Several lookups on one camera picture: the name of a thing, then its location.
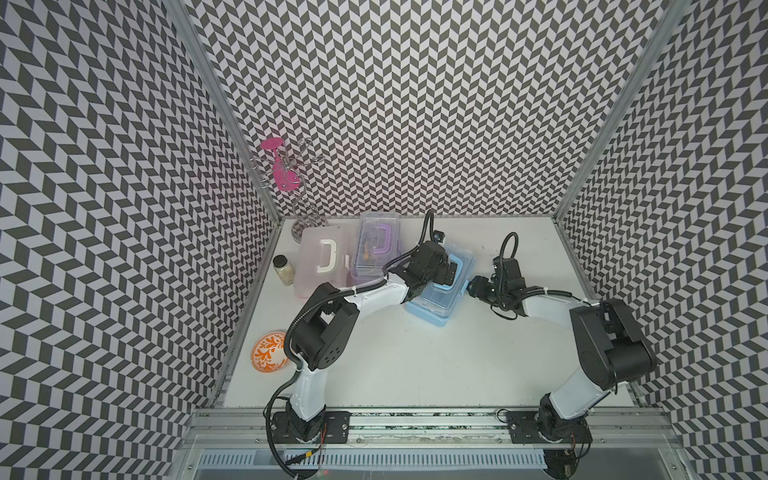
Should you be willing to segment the blue toolbox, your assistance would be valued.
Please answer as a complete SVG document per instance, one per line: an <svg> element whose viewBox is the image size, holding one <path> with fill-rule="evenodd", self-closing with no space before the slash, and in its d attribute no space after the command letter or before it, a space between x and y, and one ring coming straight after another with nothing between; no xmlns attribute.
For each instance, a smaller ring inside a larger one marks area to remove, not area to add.
<svg viewBox="0 0 768 480"><path fill-rule="evenodd" d="M445 326L461 301L474 273L476 254L463 245L448 243L449 260L457 265L451 285L431 283L422 294L405 304L405 311L436 327Z"/></svg>

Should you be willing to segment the purple toolbox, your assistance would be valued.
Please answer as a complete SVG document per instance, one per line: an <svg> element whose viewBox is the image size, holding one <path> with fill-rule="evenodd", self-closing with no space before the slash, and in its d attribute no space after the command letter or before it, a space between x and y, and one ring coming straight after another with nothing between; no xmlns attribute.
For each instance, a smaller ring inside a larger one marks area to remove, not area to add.
<svg viewBox="0 0 768 480"><path fill-rule="evenodd" d="M350 279L363 284L379 278L384 266L400 254L400 215L395 212L364 212L360 215Z"/></svg>

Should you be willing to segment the pink toolbox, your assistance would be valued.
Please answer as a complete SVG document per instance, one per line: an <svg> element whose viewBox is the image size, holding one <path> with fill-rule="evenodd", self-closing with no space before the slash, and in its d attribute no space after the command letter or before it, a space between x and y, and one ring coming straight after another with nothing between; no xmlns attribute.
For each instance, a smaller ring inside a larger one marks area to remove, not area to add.
<svg viewBox="0 0 768 480"><path fill-rule="evenodd" d="M351 243L340 225L307 228L302 232L295 266L294 294L306 300L322 283L347 286Z"/></svg>

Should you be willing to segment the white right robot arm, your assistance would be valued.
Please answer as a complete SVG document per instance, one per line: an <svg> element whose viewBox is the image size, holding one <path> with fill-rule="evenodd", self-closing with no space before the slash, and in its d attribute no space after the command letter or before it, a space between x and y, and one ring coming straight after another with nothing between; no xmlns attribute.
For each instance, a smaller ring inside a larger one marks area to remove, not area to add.
<svg viewBox="0 0 768 480"><path fill-rule="evenodd" d="M467 293L504 320L537 318L571 329L578 367L560 387L541 398L529 422L543 442L588 442L589 411L620 384L652 373L656 355L624 301L580 298L565 290L528 286L516 257L518 246L518 234L508 233L492 260L492 275L474 277Z"/></svg>

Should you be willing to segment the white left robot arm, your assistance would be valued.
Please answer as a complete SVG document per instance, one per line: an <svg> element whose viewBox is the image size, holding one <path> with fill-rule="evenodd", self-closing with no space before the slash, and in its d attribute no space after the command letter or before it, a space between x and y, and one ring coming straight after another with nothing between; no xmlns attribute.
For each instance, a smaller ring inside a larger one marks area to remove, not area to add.
<svg viewBox="0 0 768 480"><path fill-rule="evenodd" d="M268 434L281 429L273 425L273 406L281 393L291 389L285 410L278 414L287 423L286 432L301 442L320 435L327 410L328 369L344 352L357 320L408 303L431 284L453 283L458 266L449 259L444 234L434 228L434 221L435 211L429 209L417 244L387 261L380 278L345 288L325 282L310 295L285 333L283 351L295 372L264 407Z"/></svg>

